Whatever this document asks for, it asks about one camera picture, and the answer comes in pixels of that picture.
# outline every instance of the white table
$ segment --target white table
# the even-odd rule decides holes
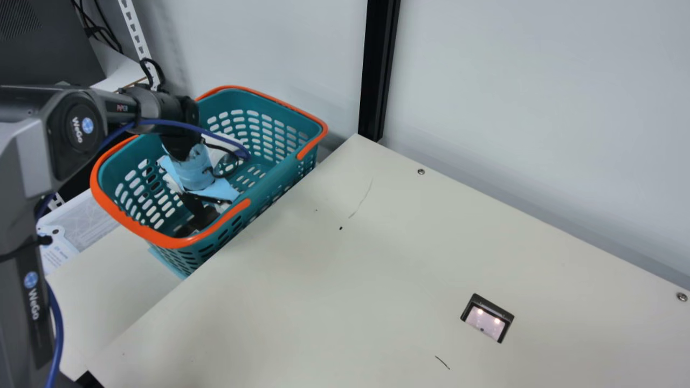
[[[143,239],[120,226],[46,277],[60,303],[60,370],[76,380],[88,361],[174,289],[180,279]]]
[[[683,290],[419,168],[351,138],[90,370],[107,388],[687,387]],[[460,320],[473,293],[515,314],[502,344]]]

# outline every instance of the white wall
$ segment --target white wall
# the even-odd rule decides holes
[[[690,287],[689,19],[687,0],[403,0],[384,143]]]
[[[324,141],[357,132],[366,0],[147,0],[135,3],[154,59],[197,96],[254,88],[323,119]]]

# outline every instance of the black monitor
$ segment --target black monitor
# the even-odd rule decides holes
[[[0,0],[0,85],[105,78],[69,0]]]

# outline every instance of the teal plastic basket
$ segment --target teal plastic basket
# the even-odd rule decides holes
[[[158,136],[140,135],[106,152],[93,168],[91,189],[120,224],[144,238],[181,277],[190,275],[245,226],[300,181],[316,163],[316,145],[328,128],[320,119],[273,97],[222,86],[198,100],[200,122],[244,143],[251,158],[220,166],[240,192],[233,205],[203,231],[173,237],[192,217],[163,181]]]

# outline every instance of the black strap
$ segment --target black strap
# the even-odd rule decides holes
[[[22,252],[24,249],[29,249],[29,248],[35,249],[39,245],[50,245],[50,244],[52,244],[52,237],[50,237],[49,235],[40,235],[40,236],[38,236],[38,239],[31,241],[31,242],[27,242],[26,244],[13,250],[12,252],[5,253],[4,255],[0,255],[0,263],[15,258],[17,256],[17,254],[19,252]]]
[[[166,75],[163,74],[163,69],[161,68],[161,66],[158,64],[158,62],[154,61],[151,58],[141,58],[141,60],[139,61],[139,66],[141,66],[141,70],[146,75],[146,79],[148,80],[148,88],[151,89],[153,87],[153,75],[151,75],[151,72],[146,67],[147,63],[152,64],[153,68],[156,69],[156,73],[158,73],[158,79],[160,81],[160,84],[158,84],[158,91],[165,92],[163,87],[166,84]]]

